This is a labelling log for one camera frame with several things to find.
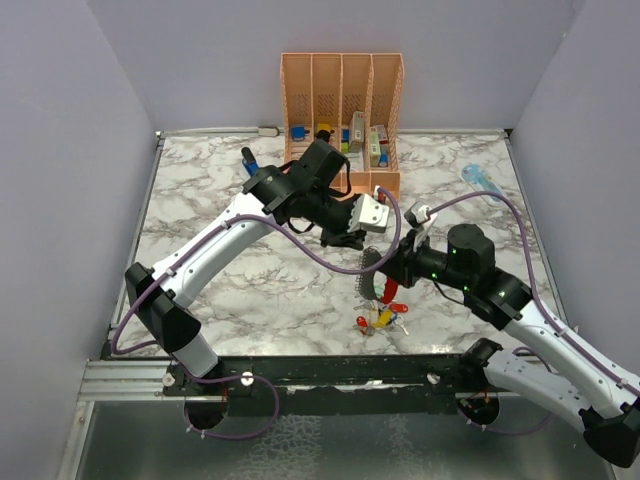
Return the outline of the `grey red key organizer plate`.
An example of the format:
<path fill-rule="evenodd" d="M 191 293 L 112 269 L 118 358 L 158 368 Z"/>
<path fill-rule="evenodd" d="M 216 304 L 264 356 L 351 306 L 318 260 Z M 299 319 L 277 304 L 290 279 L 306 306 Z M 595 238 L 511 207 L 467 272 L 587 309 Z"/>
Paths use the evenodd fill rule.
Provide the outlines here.
<path fill-rule="evenodd" d="M 398 250 L 395 249 L 389 255 L 381 255 L 380 252 L 373 247 L 367 247 L 363 251 L 360 261 L 361 270 L 372 267 L 374 264 L 377 264 L 383 257 L 387 258 L 384 265 L 380 269 L 361 273 L 357 276 L 356 290 L 365 300 L 377 301 L 380 304 L 384 305 L 389 305 L 393 302 L 397 294 L 399 284 L 393 278 L 393 276 L 389 275 L 389 271 L 394 269 L 395 257 L 397 253 Z M 374 277 L 376 273 L 383 274 L 385 277 L 383 289 L 381 290 L 381 292 L 378 292 L 376 290 L 374 284 Z"/>

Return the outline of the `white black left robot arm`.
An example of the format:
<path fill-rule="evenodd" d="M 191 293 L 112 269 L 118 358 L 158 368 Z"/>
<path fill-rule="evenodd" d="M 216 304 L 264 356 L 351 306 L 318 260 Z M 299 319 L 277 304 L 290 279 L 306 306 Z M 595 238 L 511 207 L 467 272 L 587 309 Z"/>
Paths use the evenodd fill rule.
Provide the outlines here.
<path fill-rule="evenodd" d="M 153 340 L 186 368 L 186 382 L 195 392 L 214 392 L 221 371 L 218 355 L 189 307 L 228 264 L 270 233 L 289 233 L 295 219 L 320 227 L 325 244 L 362 245 L 363 223 L 373 215 L 374 200 L 331 186 L 349 168 L 344 155 L 316 140 L 297 160 L 258 168 L 231 204 L 172 255 L 151 267 L 136 262 L 128 268 L 125 316 L 137 317 Z"/>

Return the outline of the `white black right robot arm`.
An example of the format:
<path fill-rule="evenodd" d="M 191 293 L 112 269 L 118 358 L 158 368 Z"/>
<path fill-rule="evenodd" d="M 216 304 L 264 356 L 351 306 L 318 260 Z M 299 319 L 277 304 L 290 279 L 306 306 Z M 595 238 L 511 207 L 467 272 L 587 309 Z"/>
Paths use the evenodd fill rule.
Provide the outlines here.
<path fill-rule="evenodd" d="M 425 279 L 459 290 L 476 317 L 539 354 L 555 369 L 527 373 L 513 355 L 490 347 L 459 367 L 461 383 L 481 391 L 492 384 L 511 390 L 563 418 L 607 462 L 629 468 L 639 455 L 639 377 L 615 364 L 542 302 L 516 276 L 495 263 L 494 243 L 476 225 L 460 224 L 444 252 L 413 233 L 381 267 L 410 288 Z"/>

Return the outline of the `silver keys pile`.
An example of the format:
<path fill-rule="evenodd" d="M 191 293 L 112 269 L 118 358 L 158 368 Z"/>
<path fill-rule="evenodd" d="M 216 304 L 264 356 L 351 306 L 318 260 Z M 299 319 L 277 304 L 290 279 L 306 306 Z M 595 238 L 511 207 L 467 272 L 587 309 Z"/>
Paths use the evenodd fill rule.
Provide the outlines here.
<path fill-rule="evenodd" d="M 399 313 L 401 315 L 400 319 L 395 323 L 390 323 L 385 328 L 374 329 L 370 326 L 370 317 L 372 316 L 373 312 L 390 310 L 389 306 L 390 304 L 384 305 L 384 304 L 380 304 L 377 301 L 365 301 L 354 308 L 354 311 L 356 313 L 356 318 L 358 316 L 364 316 L 367 319 L 369 328 L 368 328 L 368 333 L 366 337 L 373 336 L 376 332 L 387 331 L 387 330 L 391 330 L 391 331 L 397 330 L 403 333 L 404 335 L 409 335 L 409 331 L 406 327 L 406 323 L 403 317 L 403 315 L 406 313 Z"/>

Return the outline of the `green key tag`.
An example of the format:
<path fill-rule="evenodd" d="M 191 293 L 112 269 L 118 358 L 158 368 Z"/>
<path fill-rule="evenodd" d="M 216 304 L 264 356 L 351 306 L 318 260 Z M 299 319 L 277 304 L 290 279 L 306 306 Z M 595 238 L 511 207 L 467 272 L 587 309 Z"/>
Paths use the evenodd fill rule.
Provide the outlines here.
<path fill-rule="evenodd" d="M 378 298 L 382 298 L 385 292 L 385 285 L 382 283 L 374 285 L 374 293 Z"/>

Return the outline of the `yellow key tag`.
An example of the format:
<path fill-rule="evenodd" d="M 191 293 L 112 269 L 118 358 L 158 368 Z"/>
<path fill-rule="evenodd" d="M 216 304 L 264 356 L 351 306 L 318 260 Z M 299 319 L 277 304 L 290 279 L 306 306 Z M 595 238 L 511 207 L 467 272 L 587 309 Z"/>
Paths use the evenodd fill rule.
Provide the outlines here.
<path fill-rule="evenodd" d="M 382 329 L 389 325 L 394 318 L 394 313 L 390 310 L 374 311 L 370 317 L 370 326 L 374 329 Z"/>

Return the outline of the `small red key tag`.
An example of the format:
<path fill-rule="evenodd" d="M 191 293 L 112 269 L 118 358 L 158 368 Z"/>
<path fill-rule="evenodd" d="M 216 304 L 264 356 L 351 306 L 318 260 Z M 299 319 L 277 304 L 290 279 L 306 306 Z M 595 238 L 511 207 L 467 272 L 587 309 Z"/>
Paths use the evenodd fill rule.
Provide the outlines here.
<path fill-rule="evenodd" d="M 358 316 L 356 318 L 356 325 L 357 325 L 360 333 L 362 335 L 366 336 L 367 333 L 368 333 L 368 328 L 369 328 L 367 319 L 364 316 Z"/>

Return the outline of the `white red box in organizer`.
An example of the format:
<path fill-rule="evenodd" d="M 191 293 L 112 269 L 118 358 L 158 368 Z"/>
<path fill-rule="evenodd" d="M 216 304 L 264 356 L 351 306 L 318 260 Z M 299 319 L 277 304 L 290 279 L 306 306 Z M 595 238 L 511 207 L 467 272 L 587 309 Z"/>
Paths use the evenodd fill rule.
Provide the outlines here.
<path fill-rule="evenodd" d="M 382 124 L 370 127 L 369 159 L 370 166 L 374 168 L 386 168 L 389 164 L 389 139 Z"/>

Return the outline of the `packaged blue toothbrush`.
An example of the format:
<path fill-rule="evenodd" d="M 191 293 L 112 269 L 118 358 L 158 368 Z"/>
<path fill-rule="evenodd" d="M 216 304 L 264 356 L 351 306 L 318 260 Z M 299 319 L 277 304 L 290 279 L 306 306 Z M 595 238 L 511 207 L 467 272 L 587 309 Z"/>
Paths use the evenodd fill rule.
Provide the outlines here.
<path fill-rule="evenodd" d="M 469 163 L 461 169 L 462 179 L 476 192 L 485 192 L 481 198 L 489 205 L 500 206 L 503 204 L 498 196 L 503 192 L 494 183 L 489 173 L 480 165 Z"/>

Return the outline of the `blue block in organizer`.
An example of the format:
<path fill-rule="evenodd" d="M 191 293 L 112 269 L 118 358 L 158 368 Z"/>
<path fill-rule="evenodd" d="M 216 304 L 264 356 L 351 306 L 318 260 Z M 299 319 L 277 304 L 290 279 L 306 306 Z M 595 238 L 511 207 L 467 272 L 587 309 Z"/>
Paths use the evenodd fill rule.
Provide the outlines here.
<path fill-rule="evenodd" d="M 309 134 L 309 130 L 304 125 L 294 125 L 290 128 L 291 140 L 294 142 L 302 142 Z"/>

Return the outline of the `grey box in organizer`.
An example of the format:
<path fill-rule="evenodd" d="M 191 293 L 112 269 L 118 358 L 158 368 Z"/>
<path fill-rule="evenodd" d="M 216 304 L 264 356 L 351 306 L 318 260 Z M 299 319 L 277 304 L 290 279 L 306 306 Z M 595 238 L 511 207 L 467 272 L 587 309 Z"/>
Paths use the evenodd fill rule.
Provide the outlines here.
<path fill-rule="evenodd" d="M 349 152 L 358 153 L 362 150 L 365 140 L 365 113 L 355 111 L 349 125 Z"/>

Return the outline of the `blue black stapler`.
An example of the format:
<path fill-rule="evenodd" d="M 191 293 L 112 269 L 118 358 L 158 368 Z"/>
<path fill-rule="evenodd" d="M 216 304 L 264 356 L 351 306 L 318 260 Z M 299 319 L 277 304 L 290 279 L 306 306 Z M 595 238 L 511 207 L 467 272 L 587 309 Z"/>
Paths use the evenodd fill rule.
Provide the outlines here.
<path fill-rule="evenodd" d="M 241 155 L 244 170 L 249 177 L 253 177 L 260 169 L 260 165 L 258 164 L 256 157 L 249 147 L 243 147 L 241 149 Z"/>

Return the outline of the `peach plastic desk organizer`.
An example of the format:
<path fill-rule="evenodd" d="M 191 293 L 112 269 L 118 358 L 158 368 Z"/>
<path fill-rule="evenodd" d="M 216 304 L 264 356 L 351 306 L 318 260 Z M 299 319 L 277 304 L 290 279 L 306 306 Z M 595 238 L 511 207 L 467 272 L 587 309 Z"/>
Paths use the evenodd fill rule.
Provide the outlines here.
<path fill-rule="evenodd" d="M 329 135 L 329 143 L 350 158 L 351 172 L 341 171 L 331 186 L 339 191 L 369 193 L 377 186 L 400 197 L 397 134 L 404 86 L 404 62 L 400 53 L 283 53 L 280 80 L 286 162 L 297 160 L 317 138 Z M 365 113 L 365 140 L 358 153 L 349 152 L 349 125 L 355 111 Z M 316 132 L 327 123 L 332 132 Z M 370 166 L 369 130 L 382 124 L 389 139 L 389 164 Z M 309 134 L 302 142 L 291 140 L 290 128 L 304 125 Z"/>

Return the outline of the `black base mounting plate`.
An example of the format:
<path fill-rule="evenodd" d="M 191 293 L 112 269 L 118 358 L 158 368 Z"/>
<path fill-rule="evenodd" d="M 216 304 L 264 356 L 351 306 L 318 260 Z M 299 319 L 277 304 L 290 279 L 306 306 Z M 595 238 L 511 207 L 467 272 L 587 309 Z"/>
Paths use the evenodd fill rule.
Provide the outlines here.
<path fill-rule="evenodd" d="M 167 397 L 225 406 L 232 416 L 454 414 L 493 392 L 458 354 L 226 356 L 201 380 L 171 365 Z"/>

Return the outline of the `white plug at wall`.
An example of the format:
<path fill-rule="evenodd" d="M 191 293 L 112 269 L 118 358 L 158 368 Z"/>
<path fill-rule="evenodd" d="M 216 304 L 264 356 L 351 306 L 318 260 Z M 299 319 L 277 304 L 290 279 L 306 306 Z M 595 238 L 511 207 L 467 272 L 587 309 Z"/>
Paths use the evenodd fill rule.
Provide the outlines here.
<path fill-rule="evenodd" d="M 257 134 L 261 137 L 274 138 L 280 135 L 280 129 L 276 126 L 259 126 Z"/>

